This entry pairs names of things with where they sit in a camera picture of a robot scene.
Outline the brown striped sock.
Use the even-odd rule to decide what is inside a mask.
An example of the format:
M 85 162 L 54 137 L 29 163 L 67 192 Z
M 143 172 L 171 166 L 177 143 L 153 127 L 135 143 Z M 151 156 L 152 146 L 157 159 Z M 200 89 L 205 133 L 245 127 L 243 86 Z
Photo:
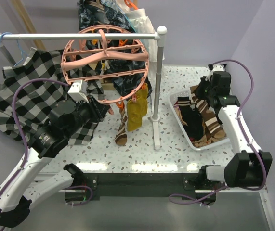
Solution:
M 226 136 L 225 131 L 222 126 L 219 124 L 217 116 L 215 113 L 210 110 L 206 100 L 199 99 L 196 95 L 198 85 L 190 87 L 192 101 L 202 116 L 202 119 L 205 123 L 206 129 L 210 135 L 215 139 L 222 139 Z
M 119 113 L 121 115 L 121 123 L 114 141 L 118 146 L 124 146 L 127 143 L 126 122 L 128 118 L 124 108 L 119 110 Z

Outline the black striped sock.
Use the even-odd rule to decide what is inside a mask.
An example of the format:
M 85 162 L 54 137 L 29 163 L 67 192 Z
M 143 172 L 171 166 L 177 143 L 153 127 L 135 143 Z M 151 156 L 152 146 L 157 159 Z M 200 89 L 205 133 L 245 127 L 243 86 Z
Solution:
M 180 109 L 183 126 L 188 137 L 200 140 L 203 135 L 202 117 L 197 109 L 191 107 L 189 97 L 178 97 L 177 103 Z

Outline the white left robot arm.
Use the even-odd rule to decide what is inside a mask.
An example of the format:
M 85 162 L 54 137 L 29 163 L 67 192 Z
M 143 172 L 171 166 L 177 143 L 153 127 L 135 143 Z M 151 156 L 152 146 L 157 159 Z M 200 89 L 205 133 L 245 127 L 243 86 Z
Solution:
M 29 188 L 38 173 L 68 146 L 80 128 L 88 122 L 101 122 L 109 109 L 109 105 L 97 102 L 92 96 L 86 102 L 64 100 L 56 104 L 44 126 L 32 135 L 27 152 L 0 185 L 0 226 L 18 226 L 35 205 L 58 190 L 77 189 L 82 185 L 86 180 L 82 170 L 67 164 L 51 179 Z

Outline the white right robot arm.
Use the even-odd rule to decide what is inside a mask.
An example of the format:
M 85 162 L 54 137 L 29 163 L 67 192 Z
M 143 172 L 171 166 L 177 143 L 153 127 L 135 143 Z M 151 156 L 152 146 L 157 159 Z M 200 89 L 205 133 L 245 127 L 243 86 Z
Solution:
M 226 166 L 205 166 L 205 173 L 198 176 L 198 184 L 209 189 L 215 181 L 228 187 L 259 190 L 265 186 L 272 164 L 272 156 L 256 143 L 242 116 L 242 104 L 230 95 L 231 75 L 226 71 L 211 71 L 201 78 L 196 89 L 197 98 L 214 109 L 230 140 L 233 158 Z

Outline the pink round clip hanger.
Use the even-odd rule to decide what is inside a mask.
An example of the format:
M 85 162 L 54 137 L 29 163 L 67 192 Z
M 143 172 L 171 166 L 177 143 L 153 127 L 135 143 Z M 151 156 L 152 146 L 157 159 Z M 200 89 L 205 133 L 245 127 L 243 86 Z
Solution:
M 101 80 L 112 77 L 133 76 L 142 73 L 141 82 L 130 93 L 116 100 L 100 100 L 102 104 L 119 103 L 129 98 L 136 100 L 136 93 L 142 88 L 148 74 L 148 52 L 136 33 L 117 26 L 97 25 L 79 31 L 70 40 L 63 52 L 61 69 L 67 84 L 75 81 Z M 109 60 L 143 61 L 145 68 L 106 74 Z M 68 72 L 90 64 L 101 63 L 101 72 L 90 77 L 69 78 Z

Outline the yellow sock with pattern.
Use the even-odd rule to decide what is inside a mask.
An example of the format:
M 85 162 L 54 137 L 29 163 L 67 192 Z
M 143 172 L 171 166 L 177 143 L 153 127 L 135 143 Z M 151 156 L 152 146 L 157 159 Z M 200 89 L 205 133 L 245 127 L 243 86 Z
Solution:
M 141 115 L 145 116 L 147 114 L 147 109 L 148 109 L 148 102 L 147 102 L 147 97 L 148 97 L 148 85 L 147 83 L 144 83 L 141 88 L 137 91 L 136 93 L 137 100 L 141 105 Z

